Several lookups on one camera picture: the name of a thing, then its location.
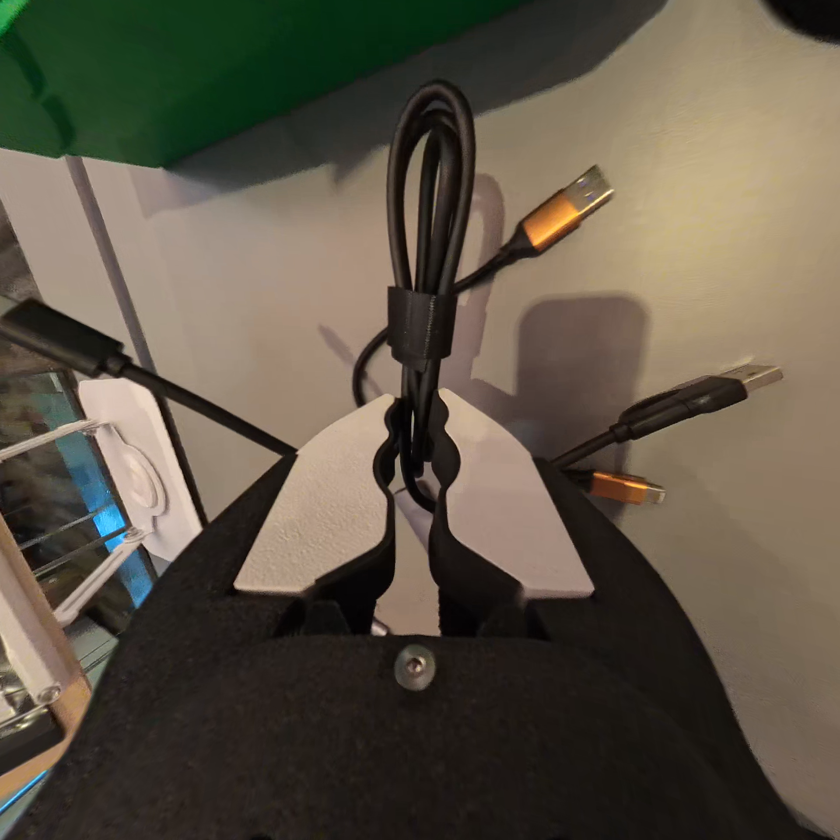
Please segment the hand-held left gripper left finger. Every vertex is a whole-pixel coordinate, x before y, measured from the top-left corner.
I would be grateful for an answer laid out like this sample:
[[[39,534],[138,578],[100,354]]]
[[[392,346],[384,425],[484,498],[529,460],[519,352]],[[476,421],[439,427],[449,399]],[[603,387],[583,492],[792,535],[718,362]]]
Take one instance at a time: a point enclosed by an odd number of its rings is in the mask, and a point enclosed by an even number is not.
[[[396,567],[398,401],[383,395],[308,441],[234,582],[237,593],[373,614]]]

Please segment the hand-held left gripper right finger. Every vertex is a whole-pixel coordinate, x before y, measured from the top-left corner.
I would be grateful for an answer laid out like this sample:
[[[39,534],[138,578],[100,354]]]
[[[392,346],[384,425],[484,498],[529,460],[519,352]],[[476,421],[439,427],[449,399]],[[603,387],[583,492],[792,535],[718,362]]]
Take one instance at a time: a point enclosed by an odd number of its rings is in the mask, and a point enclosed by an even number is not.
[[[536,462],[507,429],[443,388],[429,434],[439,492],[428,558],[443,595],[473,617],[593,595]]]

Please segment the green plastic bin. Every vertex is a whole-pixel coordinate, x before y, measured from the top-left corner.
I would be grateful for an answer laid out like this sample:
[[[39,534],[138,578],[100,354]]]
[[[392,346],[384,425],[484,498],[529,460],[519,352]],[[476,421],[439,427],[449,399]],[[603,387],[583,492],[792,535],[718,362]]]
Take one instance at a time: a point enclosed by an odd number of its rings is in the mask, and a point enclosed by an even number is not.
[[[3,1],[1,145],[158,168],[514,1]]]

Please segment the white document stand base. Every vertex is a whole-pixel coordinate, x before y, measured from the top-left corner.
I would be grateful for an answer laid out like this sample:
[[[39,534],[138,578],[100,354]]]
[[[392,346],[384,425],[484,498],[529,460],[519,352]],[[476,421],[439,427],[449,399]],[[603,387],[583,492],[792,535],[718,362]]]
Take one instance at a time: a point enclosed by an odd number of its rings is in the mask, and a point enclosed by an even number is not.
[[[139,549],[169,564],[203,525],[155,397],[129,381],[83,381],[82,419],[2,449],[2,464],[75,436],[90,436],[122,506],[121,538],[100,564],[56,608],[50,608],[21,548],[2,521],[2,650],[22,684],[26,705],[49,707],[76,679],[77,661],[59,637]]]

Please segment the light wooden board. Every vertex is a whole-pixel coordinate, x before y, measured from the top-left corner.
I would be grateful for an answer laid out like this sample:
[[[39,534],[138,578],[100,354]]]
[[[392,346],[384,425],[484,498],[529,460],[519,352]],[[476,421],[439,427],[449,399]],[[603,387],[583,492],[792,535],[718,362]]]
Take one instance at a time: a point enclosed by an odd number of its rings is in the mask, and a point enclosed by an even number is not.
[[[91,685],[80,670],[70,685],[49,708],[62,729],[62,739],[57,745],[20,763],[1,776],[1,800],[4,802],[29,782],[51,770],[65,754],[74,739],[91,701]]]

